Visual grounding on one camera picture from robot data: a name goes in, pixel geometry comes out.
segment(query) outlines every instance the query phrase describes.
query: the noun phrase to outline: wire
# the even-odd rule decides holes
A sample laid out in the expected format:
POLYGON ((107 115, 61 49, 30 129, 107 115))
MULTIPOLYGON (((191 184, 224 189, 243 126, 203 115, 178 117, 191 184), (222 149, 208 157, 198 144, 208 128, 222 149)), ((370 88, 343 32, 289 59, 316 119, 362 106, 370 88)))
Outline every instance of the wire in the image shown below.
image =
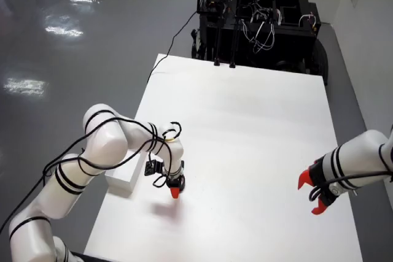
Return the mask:
POLYGON ((278 25, 281 26, 282 18, 281 18, 281 12, 279 9, 277 9, 277 14, 278 14, 278 25))
POLYGON ((191 15, 191 17, 185 22, 185 24, 184 24, 183 27, 179 30, 179 32, 177 32, 177 33, 175 34, 175 36, 173 36, 171 46, 169 47, 166 56, 164 56, 162 59, 160 59, 160 60, 158 61, 158 63, 153 67, 153 69, 151 70, 151 72, 150 72, 150 74, 149 74, 149 78, 147 78, 146 84, 149 83, 150 76, 152 75, 152 73, 153 73, 153 71, 155 70, 155 68, 156 68, 165 58, 168 57, 169 53, 171 52, 171 49, 172 49, 172 46, 173 46, 173 42, 174 42, 174 39, 176 38, 176 36, 179 35, 180 32, 184 29, 184 27, 188 25, 188 23, 190 22, 190 20, 192 19, 192 17, 193 17, 196 13, 197 13, 197 11, 194 12, 194 13, 191 15))
POLYGON ((313 15, 312 13, 309 15, 302 15, 299 19, 299 27, 300 27, 300 22, 302 21, 303 18, 308 17, 308 20, 310 17, 314 17, 314 23, 313 23, 313 27, 315 27, 315 24, 317 23, 317 18, 315 17, 315 15, 313 15))
MULTIPOLYGON (((178 122, 171 122, 173 125, 177 125, 179 127, 179 131, 176 133, 176 135, 172 138, 172 139, 176 139, 180 136, 181 132, 182 132, 182 128, 180 123, 178 122)), ((163 176, 160 176, 158 179, 156 179, 153 183, 153 185, 155 187, 162 187, 168 180, 169 175, 170 175, 170 171, 172 168, 172 152, 171 149, 169 147, 169 145, 165 142, 165 137, 161 138, 158 137, 158 134, 154 134, 154 132, 152 132, 151 130, 149 130, 148 128, 146 128, 142 123, 132 120, 132 119, 126 119, 126 118, 122 118, 122 117, 112 117, 109 118, 105 121, 102 121, 100 124, 98 124, 96 127, 94 127, 89 133, 87 133, 86 135, 78 138, 76 141, 74 141, 65 151, 63 151, 60 155, 58 155, 55 159, 53 159, 52 161, 50 161, 48 164, 45 165, 44 170, 42 171, 42 175, 39 178, 39 180, 33 185, 32 189, 30 189, 30 191, 26 194, 26 196, 19 202, 19 204, 15 207, 15 209, 13 211, 11 211, 11 213, 9 214, 9 216, 4 220, 4 222, 2 223, 1 227, 0 227, 0 235, 4 230, 4 227, 6 226, 6 224, 9 222, 9 220, 12 218, 12 216, 17 212, 17 210, 23 205, 23 203, 31 196, 31 194, 34 192, 34 190, 36 190, 36 188, 39 186, 39 184, 44 180, 45 177, 48 176, 48 172, 55 166, 62 164, 62 163, 66 163, 66 162, 70 162, 70 161, 79 161, 82 160, 83 162, 85 162, 87 165, 89 165, 92 168, 95 169, 99 169, 99 170, 110 170, 110 169, 115 169, 117 167, 120 167, 121 165, 127 163, 129 160, 131 160, 134 156, 136 156, 144 147, 146 144, 151 143, 151 142, 161 142, 162 146, 165 146, 168 149, 168 153, 169 153, 169 169, 168 172, 165 175, 165 181, 163 182, 162 185, 155 185, 155 183, 157 182, 158 179, 162 178, 163 176), (149 134, 151 134, 153 136, 153 138, 145 141, 145 143, 143 143, 140 148, 137 149, 137 151, 135 151, 131 156, 129 156, 127 159, 121 161, 119 164, 116 164, 114 166, 100 166, 97 165, 95 163, 92 163, 91 161, 83 158, 82 156, 77 156, 77 157, 72 157, 72 158, 67 158, 67 159, 62 159, 59 160, 62 156, 64 156, 67 152, 70 151, 70 149, 72 149, 75 145, 77 145, 79 142, 81 142, 82 140, 88 138, 89 136, 91 136, 95 131, 97 131, 100 127, 102 127, 103 125, 112 122, 112 121, 125 121, 128 123, 134 123, 139 125, 140 127, 142 127, 143 129, 145 129, 149 134)))
POLYGON ((353 175, 348 175, 348 176, 343 176, 339 178, 334 178, 330 179, 320 185, 316 185, 311 192, 309 193, 308 199, 312 202, 315 201, 318 196, 322 193, 322 189, 328 187, 330 184, 339 182, 339 181, 344 181, 344 180, 350 180, 350 179, 359 179, 359 178, 366 178, 366 177, 374 177, 374 176, 382 176, 382 175, 388 175, 388 176, 393 176, 393 172, 391 171, 378 171, 378 172, 369 172, 369 173, 361 173, 361 174, 353 174, 353 175))

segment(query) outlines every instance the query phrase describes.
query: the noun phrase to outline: white robotic arm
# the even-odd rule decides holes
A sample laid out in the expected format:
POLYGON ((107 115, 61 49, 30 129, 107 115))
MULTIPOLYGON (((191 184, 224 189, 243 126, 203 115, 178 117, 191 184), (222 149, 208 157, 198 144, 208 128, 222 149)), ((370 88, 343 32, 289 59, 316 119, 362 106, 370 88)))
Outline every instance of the white robotic arm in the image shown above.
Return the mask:
POLYGON ((151 168, 165 177, 174 198, 184 188, 183 147, 174 124, 157 129, 97 104, 86 112, 84 128, 91 134, 83 153, 65 155, 58 165, 54 163, 55 172, 46 186, 12 219, 9 236, 14 262, 81 262, 61 239, 53 237, 50 219, 65 217, 94 176, 128 160, 122 161, 128 149, 135 154, 152 152, 163 160, 151 168))
POLYGON ((316 160, 300 174, 298 189, 304 183, 314 187, 309 199, 318 198, 312 213, 319 215, 342 193, 393 177, 392 171, 393 133, 387 139, 369 130, 316 160))

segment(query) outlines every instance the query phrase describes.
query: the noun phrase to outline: white table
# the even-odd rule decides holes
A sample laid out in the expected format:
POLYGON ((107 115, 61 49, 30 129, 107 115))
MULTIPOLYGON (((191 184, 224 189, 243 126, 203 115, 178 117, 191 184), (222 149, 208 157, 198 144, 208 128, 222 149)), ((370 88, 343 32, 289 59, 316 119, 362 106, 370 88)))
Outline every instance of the white table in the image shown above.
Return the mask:
POLYGON ((337 146, 320 77, 170 56, 138 120, 179 121, 186 188, 109 189, 85 254, 111 261, 362 261, 348 195, 320 216, 298 176, 337 146))

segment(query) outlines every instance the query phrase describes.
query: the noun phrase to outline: glossy floor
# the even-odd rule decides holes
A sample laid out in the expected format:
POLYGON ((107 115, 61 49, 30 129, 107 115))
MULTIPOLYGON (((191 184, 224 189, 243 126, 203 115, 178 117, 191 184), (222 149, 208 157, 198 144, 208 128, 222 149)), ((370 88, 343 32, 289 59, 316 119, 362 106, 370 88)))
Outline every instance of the glossy floor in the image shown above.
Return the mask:
MULTIPOLYGON (((195 6, 196 0, 0 0, 0 220, 45 163, 83 134, 82 117, 92 104, 136 113, 157 54, 167 51, 195 6)), ((197 25, 195 17, 180 33, 173 55, 190 56, 190 31, 197 25)), ((331 27, 323 27, 320 39, 329 56, 327 94, 342 144, 364 124, 331 27)), ((104 177, 97 177, 71 213, 52 222, 71 250, 83 252, 106 188, 104 177)), ((392 256, 386 241, 392 240, 393 217, 383 192, 377 184, 352 200, 364 261, 392 256), (378 210, 368 209, 376 202, 378 210)), ((10 260, 4 233, 0 257, 10 260)))

